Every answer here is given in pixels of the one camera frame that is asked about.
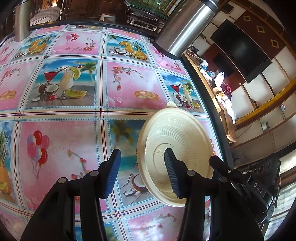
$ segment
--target balloon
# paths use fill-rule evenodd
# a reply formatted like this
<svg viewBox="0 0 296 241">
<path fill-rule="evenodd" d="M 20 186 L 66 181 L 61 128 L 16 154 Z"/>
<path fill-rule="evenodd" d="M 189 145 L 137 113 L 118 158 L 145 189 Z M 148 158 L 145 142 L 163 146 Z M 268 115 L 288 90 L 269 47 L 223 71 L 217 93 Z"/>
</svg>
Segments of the balloon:
<svg viewBox="0 0 296 241">
<path fill-rule="evenodd" d="M 39 146 L 42 142 L 42 133 L 41 131 L 35 131 L 33 134 L 36 138 L 36 145 Z"/>
<path fill-rule="evenodd" d="M 36 144 L 36 138 L 33 135 L 29 135 L 27 138 L 27 146 L 29 145 L 30 142 L 33 142 L 34 144 Z"/>
<path fill-rule="evenodd" d="M 33 158 L 35 156 L 36 153 L 36 145 L 34 142 L 30 142 L 29 145 L 27 146 L 27 151 L 28 151 L 28 155 Z"/>
<path fill-rule="evenodd" d="M 44 135 L 42 137 L 41 147 L 44 149 L 47 149 L 49 147 L 49 137 L 47 135 Z"/>
<path fill-rule="evenodd" d="M 40 158 L 41 158 L 41 148 L 40 148 L 40 146 L 36 146 L 36 153 L 35 153 L 35 155 L 34 155 L 34 160 L 35 161 L 39 161 L 40 160 Z"/>
<path fill-rule="evenodd" d="M 44 148 L 41 148 L 41 158 L 38 160 L 39 164 L 46 163 L 48 158 L 47 151 Z"/>
</svg>

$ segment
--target pineapple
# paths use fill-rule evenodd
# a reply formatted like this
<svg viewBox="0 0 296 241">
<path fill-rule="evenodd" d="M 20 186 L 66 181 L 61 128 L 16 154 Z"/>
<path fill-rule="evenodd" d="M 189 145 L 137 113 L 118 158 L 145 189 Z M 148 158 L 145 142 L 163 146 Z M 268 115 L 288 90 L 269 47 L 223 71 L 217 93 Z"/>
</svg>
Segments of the pineapple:
<svg viewBox="0 0 296 241">
<path fill-rule="evenodd" d="M 7 154 L 8 136 L 5 130 L 1 128 L 0 132 L 0 191 L 5 194 L 11 194 L 11 185 L 8 171 L 5 168 L 5 159 Z"/>
<path fill-rule="evenodd" d="M 144 54 L 142 51 L 143 51 L 143 48 L 142 48 L 142 45 L 138 44 L 138 43 L 133 43 L 133 46 L 136 48 L 136 55 L 138 56 L 142 56 L 141 58 L 146 60 L 147 59 L 147 56 L 146 54 Z"/>
<path fill-rule="evenodd" d="M 31 54 L 42 52 L 46 48 L 47 42 L 50 41 L 51 38 L 52 36 L 49 35 L 49 36 L 46 36 L 44 39 L 37 39 L 34 42 L 32 42 L 30 44 L 31 47 L 29 48 L 29 51 L 31 52 Z"/>
</svg>

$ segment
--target brown wall panel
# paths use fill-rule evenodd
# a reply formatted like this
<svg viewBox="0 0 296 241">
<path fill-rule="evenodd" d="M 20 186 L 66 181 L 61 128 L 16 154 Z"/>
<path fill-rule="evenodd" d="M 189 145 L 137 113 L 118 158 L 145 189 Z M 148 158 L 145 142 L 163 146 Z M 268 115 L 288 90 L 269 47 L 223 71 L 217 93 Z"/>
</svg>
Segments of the brown wall panel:
<svg viewBox="0 0 296 241">
<path fill-rule="evenodd" d="M 249 11 L 245 11 L 234 24 L 253 39 L 270 59 L 285 47 L 275 32 Z"/>
<path fill-rule="evenodd" d="M 231 87 L 231 91 L 234 91 L 240 86 L 240 83 L 245 83 L 245 80 L 240 72 L 237 70 L 235 65 L 227 57 L 227 55 L 224 54 L 224 52 L 216 44 L 213 44 L 211 47 L 209 47 L 207 51 L 202 55 L 202 58 L 205 59 L 209 64 L 209 66 L 207 67 L 207 71 L 218 70 L 217 66 L 213 62 L 213 58 L 215 58 L 218 53 L 220 53 L 226 59 L 226 61 L 234 70 L 234 73 L 232 75 L 224 79 L 224 83 L 229 84 Z"/>
</svg>

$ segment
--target diamond pattern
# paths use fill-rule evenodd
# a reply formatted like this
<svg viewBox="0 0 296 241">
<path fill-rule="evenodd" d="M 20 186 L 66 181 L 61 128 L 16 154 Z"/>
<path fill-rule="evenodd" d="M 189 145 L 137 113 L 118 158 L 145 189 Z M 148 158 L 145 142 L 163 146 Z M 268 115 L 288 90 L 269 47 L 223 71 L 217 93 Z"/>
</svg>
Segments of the diamond pattern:
<svg viewBox="0 0 296 241">
<path fill-rule="evenodd" d="M 244 20 L 250 22 L 251 21 L 251 18 L 250 18 L 250 16 L 247 16 L 247 15 L 245 16 L 244 15 Z"/>
<path fill-rule="evenodd" d="M 257 26 L 257 25 L 256 25 L 256 27 L 257 27 L 257 31 L 258 31 L 259 33 L 265 33 L 264 28 L 263 28 L 262 26 Z"/>
<path fill-rule="evenodd" d="M 271 39 L 272 47 L 279 48 L 279 43 L 276 40 Z"/>
</svg>

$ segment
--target metal screw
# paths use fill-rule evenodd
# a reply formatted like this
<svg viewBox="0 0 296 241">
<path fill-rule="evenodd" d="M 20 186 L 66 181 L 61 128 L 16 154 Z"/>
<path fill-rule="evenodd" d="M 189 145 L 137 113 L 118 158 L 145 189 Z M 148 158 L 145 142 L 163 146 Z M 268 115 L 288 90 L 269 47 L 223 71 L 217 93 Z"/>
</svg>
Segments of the metal screw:
<svg viewBox="0 0 296 241">
<path fill-rule="evenodd" d="M 91 176 L 93 176 L 93 177 L 97 176 L 98 174 L 99 174 L 99 172 L 97 170 L 93 170 L 91 172 Z"/>
<path fill-rule="evenodd" d="M 65 178 L 65 177 L 61 177 L 60 179 L 59 179 L 59 183 L 65 183 L 67 181 L 67 179 Z"/>
<path fill-rule="evenodd" d="M 220 182 L 225 183 L 227 182 L 227 178 L 226 177 L 219 177 Z"/>
<path fill-rule="evenodd" d="M 195 175 L 195 171 L 193 171 L 193 170 L 188 170 L 186 173 L 187 173 L 188 176 L 194 176 Z"/>
</svg>

